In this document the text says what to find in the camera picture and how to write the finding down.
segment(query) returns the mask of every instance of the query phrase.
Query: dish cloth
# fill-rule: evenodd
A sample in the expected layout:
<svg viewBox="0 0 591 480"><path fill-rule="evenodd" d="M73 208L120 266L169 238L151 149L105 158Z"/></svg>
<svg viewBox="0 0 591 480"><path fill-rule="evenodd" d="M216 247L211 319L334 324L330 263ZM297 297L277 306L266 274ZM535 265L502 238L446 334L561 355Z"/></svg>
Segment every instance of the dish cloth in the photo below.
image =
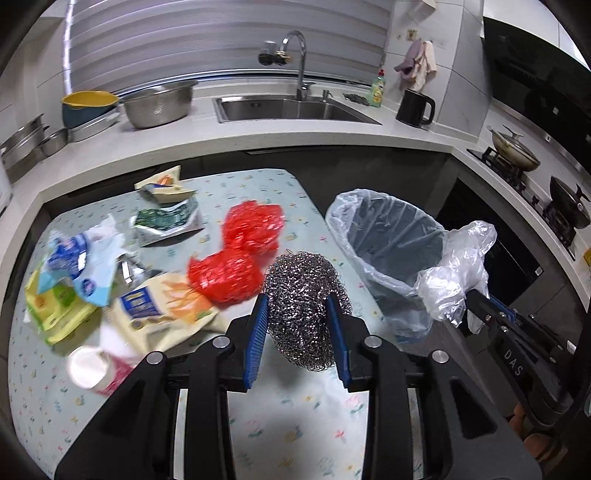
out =
<svg viewBox="0 0 591 480"><path fill-rule="evenodd" d="M394 67L400 72L400 89L420 92L427 81L427 74L437 71L435 49L430 41L415 40L407 51L404 61Z"/></svg>

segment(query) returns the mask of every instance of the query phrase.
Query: red plastic bag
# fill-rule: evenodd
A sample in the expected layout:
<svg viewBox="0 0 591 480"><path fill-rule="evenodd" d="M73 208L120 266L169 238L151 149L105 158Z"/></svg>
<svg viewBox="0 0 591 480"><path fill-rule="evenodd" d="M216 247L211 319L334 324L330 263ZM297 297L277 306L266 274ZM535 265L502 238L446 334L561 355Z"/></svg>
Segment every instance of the red plastic bag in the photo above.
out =
<svg viewBox="0 0 591 480"><path fill-rule="evenodd" d="M230 208L222 226L225 248L259 255L277 250L277 238L285 220L279 205L262 205L255 200Z"/></svg>
<svg viewBox="0 0 591 480"><path fill-rule="evenodd" d="M246 252L225 248L203 260L189 260L191 286L219 303L242 301L261 291L263 275Z"/></svg>

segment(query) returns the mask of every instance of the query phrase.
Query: stainless steel sink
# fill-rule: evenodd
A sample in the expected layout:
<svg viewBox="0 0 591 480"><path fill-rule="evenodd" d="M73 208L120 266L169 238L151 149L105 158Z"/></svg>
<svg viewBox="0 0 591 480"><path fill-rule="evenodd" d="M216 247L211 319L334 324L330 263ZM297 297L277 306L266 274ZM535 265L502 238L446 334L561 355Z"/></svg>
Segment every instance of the stainless steel sink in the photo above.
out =
<svg viewBox="0 0 591 480"><path fill-rule="evenodd" d="M381 125L376 120L357 110L321 97L308 97L305 102L296 101L295 96L248 95L216 98L214 100L217 119L220 123L242 120L263 119L312 119L361 122Z"/></svg>

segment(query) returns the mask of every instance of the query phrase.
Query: trash can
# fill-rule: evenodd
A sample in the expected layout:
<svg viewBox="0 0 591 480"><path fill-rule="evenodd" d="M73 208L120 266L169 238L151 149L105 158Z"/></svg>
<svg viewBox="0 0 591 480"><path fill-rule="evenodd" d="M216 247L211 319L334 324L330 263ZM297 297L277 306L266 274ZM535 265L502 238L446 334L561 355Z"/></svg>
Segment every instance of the trash can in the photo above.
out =
<svg viewBox="0 0 591 480"><path fill-rule="evenodd" d="M488 296L484 254L494 226L446 231L404 200L372 190L337 195L326 223L400 341L426 335L433 319L461 322L465 291Z"/></svg>

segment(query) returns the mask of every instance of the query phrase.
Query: steel wool scrubber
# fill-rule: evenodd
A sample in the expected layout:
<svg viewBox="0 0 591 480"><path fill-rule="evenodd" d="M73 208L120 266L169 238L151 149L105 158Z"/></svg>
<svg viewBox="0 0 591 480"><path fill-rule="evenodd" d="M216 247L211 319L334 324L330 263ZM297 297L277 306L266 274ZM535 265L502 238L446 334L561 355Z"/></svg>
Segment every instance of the steel wool scrubber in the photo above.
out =
<svg viewBox="0 0 591 480"><path fill-rule="evenodd" d="M269 333L298 367L319 372L335 364L326 324L326 298L335 293L344 313L351 303L334 266L308 252L277 257L262 288L269 297Z"/></svg>

